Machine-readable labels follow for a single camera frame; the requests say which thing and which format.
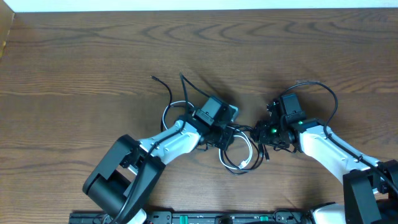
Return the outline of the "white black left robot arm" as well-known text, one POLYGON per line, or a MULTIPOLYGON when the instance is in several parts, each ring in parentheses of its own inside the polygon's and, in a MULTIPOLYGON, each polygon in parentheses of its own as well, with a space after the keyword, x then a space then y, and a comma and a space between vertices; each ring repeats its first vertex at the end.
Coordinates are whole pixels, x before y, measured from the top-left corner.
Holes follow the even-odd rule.
POLYGON ((233 105, 206 103, 182 114, 169 129, 146 139, 121 136, 83 184, 82 191, 113 223, 144 223, 144 204, 166 165, 199 144, 219 143, 238 115, 233 105))

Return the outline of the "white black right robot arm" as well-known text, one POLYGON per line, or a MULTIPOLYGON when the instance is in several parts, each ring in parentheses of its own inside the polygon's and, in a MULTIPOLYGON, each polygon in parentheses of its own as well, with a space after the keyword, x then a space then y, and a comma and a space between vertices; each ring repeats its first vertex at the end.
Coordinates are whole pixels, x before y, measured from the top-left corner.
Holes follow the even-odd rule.
POLYGON ((344 203, 311 209, 302 223, 397 223, 397 161, 367 156, 339 138, 323 121, 308 119, 299 105, 267 105, 251 137, 275 150, 294 147, 318 161, 343 185, 344 203))

